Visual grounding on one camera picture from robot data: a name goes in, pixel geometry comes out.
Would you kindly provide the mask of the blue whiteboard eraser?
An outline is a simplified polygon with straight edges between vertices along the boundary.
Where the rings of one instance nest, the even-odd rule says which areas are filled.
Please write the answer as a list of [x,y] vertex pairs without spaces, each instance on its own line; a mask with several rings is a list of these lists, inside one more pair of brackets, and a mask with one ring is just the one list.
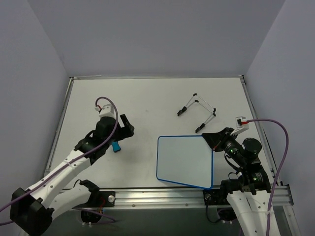
[[113,142],[112,143],[112,149],[114,152],[119,152],[121,150],[121,147],[120,147],[118,142]]

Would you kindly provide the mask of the blue-framed whiteboard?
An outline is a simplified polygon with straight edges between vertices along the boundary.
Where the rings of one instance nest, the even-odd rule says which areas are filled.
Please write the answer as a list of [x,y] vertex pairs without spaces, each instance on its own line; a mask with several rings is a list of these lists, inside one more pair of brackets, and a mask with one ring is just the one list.
[[160,136],[157,140],[156,178],[168,183],[211,189],[213,151],[200,135]]

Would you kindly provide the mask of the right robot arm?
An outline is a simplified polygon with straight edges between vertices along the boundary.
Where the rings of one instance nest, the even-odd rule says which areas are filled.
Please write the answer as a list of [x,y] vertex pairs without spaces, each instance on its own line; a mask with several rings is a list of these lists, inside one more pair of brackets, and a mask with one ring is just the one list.
[[255,138],[237,142],[233,128],[217,133],[203,133],[214,152],[223,152],[237,175],[222,180],[219,189],[204,190],[206,207],[219,205],[218,222],[238,220],[246,236],[278,236],[280,230],[272,207],[272,189],[268,175],[258,158],[262,145]]

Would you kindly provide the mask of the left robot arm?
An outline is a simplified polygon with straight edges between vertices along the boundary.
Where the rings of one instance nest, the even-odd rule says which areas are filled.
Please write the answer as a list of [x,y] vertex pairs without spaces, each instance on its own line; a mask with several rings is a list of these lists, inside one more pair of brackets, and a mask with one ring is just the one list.
[[79,173],[104,156],[112,143],[134,135],[134,127],[126,115],[122,114],[120,118],[123,126],[117,118],[101,116],[95,130],[80,140],[60,165],[26,190],[15,190],[9,203],[10,219],[28,235],[40,236],[63,213],[62,208],[69,210],[84,203],[88,206],[96,205],[99,201],[99,188],[88,180],[74,188],[74,200],[67,199],[60,205],[55,199]]

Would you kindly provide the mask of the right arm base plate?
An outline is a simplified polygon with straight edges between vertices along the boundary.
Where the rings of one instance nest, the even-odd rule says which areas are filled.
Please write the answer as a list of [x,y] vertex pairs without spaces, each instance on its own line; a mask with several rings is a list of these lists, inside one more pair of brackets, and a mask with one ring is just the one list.
[[222,194],[219,189],[204,189],[203,198],[205,205],[214,206],[223,203]]

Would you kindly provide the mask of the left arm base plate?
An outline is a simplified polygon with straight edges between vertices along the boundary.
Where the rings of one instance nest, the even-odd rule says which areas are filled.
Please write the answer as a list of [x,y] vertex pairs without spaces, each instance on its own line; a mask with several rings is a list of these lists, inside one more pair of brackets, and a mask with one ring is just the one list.
[[116,200],[115,191],[100,191],[97,197],[97,206],[100,208],[114,207]]

